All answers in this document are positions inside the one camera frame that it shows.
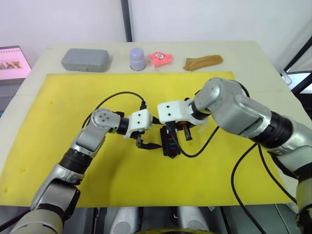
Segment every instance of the yellow mat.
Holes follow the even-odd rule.
[[[59,162],[80,131],[85,117],[111,94],[133,91],[147,101],[157,115],[157,104],[194,97],[212,77],[233,79],[231,72],[176,74],[51,74],[38,93],[7,158],[0,177],[0,205],[29,206],[37,188]],[[120,95],[104,107],[137,111],[140,100]],[[192,141],[183,132],[179,140],[189,154],[197,152],[213,129],[208,124],[191,129]],[[144,142],[160,143],[159,125],[143,135]],[[171,159],[162,150],[143,150],[135,140],[107,134],[79,186],[80,207],[235,205],[231,171],[252,142],[219,130],[196,158]],[[280,180],[271,158],[272,173]],[[257,149],[246,156],[235,177],[237,192],[246,204],[288,202],[289,199],[265,171]]]

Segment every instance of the white wall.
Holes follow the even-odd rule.
[[[278,70],[312,35],[311,0],[129,0],[135,41],[256,40]]]
[[[33,66],[57,42],[125,41],[119,0],[1,0],[0,47],[20,45]]]

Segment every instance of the white table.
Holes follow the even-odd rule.
[[[110,64],[106,73],[136,73],[129,66],[129,51],[133,47],[142,48],[147,59],[146,68],[138,73],[185,72],[183,70],[185,58],[222,55],[224,59],[222,64],[197,71],[232,71],[236,80],[248,89],[253,99],[275,112],[292,117],[312,128],[311,120],[301,103],[295,98],[254,41],[58,44],[49,46],[40,56],[33,70],[0,118],[0,173],[19,128],[46,75],[48,73],[78,73],[65,70],[60,63],[69,48],[105,49],[110,54]],[[155,69],[147,57],[154,51],[173,54],[172,63]],[[287,189],[295,196],[296,180],[283,175],[281,172],[280,174]]]

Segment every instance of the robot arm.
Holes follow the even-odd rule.
[[[108,109],[97,109],[61,161],[35,194],[31,212],[27,213],[13,228],[11,234],[42,233],[60,234],[63,222],[73,213],[84,173],[102,146],[107,133],[118,133],[124,138],[140,136],[151,128],[152,116],[147,109],[124,118]]]
[[[172,126],[176,121],[200,125],[212,115],[217,125],[225,131],[249,138],[266,148],[286,175],[298,179],[298,223],[304,222],[305,218],[311,222],[311,129],[272,112],[246,97],[243,86],[238,82],[222,78],[210,79],[194,99],[159,104],[158,114],[160,122],[166,123],[168,131],[174,135],[176,133]]]

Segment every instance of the gray object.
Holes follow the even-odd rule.
[[[115,215],[110,234],[131,234],[137,231],[138,207],[120,207]]]
[[[66,70],[80,72],[104,72],[109,62],[106,50],[69,49],[61,64]]]
[[[145,68],[145,57],[141,48],[133,48],[130,51],[130,67],[132,70],[141,71]]]
[[[84,175],[82,174],[70,171],[67,168],[60,166],[59,164],[56,164],[54,168],[51,170],[48,177],[45,179],[43,184],[39,187],[38,191],[36,192],[32,200],[31,210],[38,207],[42,196],[47,192],[47,189],[49,188],[53,180],[61,180],[64,182],[68,182],[70,184],[79,185],[83,177]]]
[[[33,210],[15,225],[11,234],[61,234],[63,222],[60,216],[49,210]]]
[[[6,109],[23,81],[24,79],[0,80],[0,111]]]
[[[197,206],[178,206],[177,211],[181,228],[209,231],[206,220]]]
[[[265,147],[268,152],[275,155],[280,165],[286,168],[283,169],[278,165],[284,173],[292,173],[299,180],[296,194],[299,208],[297,220],[302,229],[308,228],[302,220],[312,217],[309,210],[312,204],[312,177],[309,171],[312,161],[312,131],[303,124],[282,117],[246,97],[243,90],[238,82],[212,78],[196,93],[190,104],[187,104],[190,99],[184,101],[184,104],[179,100],[171,104],[170,102],[159,104],[157,107],[159,121],[161,123],[189,121],[190,116],[202,120],[207,118],[207,115],[202,113],[205,112],[211,114],[223,130],[250,138]],[[171,111],[173,103],[176,104],[174,112]]]

